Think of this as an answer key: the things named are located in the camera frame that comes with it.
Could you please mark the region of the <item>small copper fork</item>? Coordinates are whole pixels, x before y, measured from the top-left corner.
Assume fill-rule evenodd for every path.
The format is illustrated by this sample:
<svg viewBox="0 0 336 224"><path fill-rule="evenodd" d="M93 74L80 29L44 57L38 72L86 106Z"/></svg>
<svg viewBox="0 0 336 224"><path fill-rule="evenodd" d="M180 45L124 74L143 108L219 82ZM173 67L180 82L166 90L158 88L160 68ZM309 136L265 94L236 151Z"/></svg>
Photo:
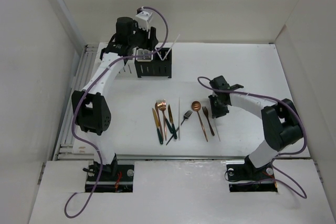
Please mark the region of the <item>small copper fork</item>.
<svg viewBox="0 0 336 224"><path fill-rule="evenodd" d="M210 120L209 120L209 112L208 112L207 107L206 107L206 106L203 106L203 107L202 107L202 111L203 111L203 113L204 113L204 115L205 115L205 117L206 117L206 119L207 119L208 126L209 126L209 129L210 129L210 131L211 131L211 135L212 135L212 136L215 136L215 132L214 132L214 130L213 130L213 128L212 128L212 125L211 125L211 123L210 123Z"/></svg>

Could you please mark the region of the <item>copper spoon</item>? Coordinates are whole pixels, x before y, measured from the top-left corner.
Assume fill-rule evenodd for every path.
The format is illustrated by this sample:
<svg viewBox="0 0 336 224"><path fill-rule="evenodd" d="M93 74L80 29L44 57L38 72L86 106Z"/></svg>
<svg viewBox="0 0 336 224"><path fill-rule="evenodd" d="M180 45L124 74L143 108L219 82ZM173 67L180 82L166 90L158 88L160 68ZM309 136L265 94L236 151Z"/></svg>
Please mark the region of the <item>copper spoon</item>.
<svg viewBox="0 0 336 224"><path fill-rule="evenodd" d="M201 125L201 128L202 128L204 137L206 139L206 142L208 142L208 138L207 138L206 131L205 131L205 128L204 128L204 124L203 124L201 116L199 114L199 111L201 109L201 103L199 101L193 101L192 104L191 104L191 107L192 107L192 110L197 113L197 116L198 116L198 119L199 119L199 122L200 122L200 125Z"/></svg>

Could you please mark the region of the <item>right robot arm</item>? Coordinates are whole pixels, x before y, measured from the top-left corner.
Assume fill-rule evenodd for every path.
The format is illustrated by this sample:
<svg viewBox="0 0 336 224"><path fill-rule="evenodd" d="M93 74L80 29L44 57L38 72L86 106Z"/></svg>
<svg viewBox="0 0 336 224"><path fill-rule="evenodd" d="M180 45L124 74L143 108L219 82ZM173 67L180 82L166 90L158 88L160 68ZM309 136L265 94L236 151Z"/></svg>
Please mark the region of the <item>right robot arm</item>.
<svg viewBox="0 0 336 224"><path fill-rule="evenodd" d="M293 102L289 99L275 101L246 93L236 92L240 84L229 85L223 76L209 81L213 94L209 96L212 118L229 113L229 106L241 108L262 120L264 140L244 159L242 164L227 165L230 182L262 180L271 168L271 161L287 146L303 138L303 129Z"/></svg>

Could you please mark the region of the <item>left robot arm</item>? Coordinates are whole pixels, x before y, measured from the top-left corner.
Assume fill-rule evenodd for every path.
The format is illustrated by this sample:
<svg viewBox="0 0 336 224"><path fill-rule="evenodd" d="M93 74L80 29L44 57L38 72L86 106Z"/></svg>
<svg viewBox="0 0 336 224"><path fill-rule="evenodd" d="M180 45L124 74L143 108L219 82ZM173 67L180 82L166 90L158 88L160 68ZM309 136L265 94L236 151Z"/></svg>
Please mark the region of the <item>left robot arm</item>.
<svg viewBox="0 0 336 224"><path fill-rule="evenodd" d="M111 112L105 96L112 82L134 56L152 57L158 44L155 27L150 26L152 13L141 11L135 16L119 17L116 31L101 50L100 65L90 81L71 96L74 112L71 131L74 138L92 147L96 156L87 172L97 180L108 181L117 176L118 162L111 144L101 138L111 123Z"/></svg>

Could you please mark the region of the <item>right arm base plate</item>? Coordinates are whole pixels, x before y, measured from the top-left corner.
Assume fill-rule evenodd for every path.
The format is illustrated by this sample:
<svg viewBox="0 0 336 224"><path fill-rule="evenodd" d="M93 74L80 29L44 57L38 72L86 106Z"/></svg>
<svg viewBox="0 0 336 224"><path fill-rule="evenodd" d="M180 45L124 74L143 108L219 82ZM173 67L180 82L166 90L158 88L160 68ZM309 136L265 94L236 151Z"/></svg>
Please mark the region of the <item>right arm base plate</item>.
<svg viewBox="0 0 336 224"><path fill-rule="evenodd" d="M228 164L226 167L225 175L231 193L278 192L270 165L252 172L245 169L244 164Z"/></svg>

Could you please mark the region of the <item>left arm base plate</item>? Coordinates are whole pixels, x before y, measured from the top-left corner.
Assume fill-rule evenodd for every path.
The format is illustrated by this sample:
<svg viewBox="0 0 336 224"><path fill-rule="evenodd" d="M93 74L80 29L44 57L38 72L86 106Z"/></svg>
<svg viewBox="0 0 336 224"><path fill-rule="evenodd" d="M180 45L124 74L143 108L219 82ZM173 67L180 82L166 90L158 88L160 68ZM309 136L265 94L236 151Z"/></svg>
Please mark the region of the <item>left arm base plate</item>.
<svg viewBox="0 0 336 224"><path fill-rule="evenodd" d="M82 169L87 173L85 192L92 191L98 178L100 165L97 162ZM133 192L134 165L117 164L104 165L99 177L95 193L132 193Z"/></svg>

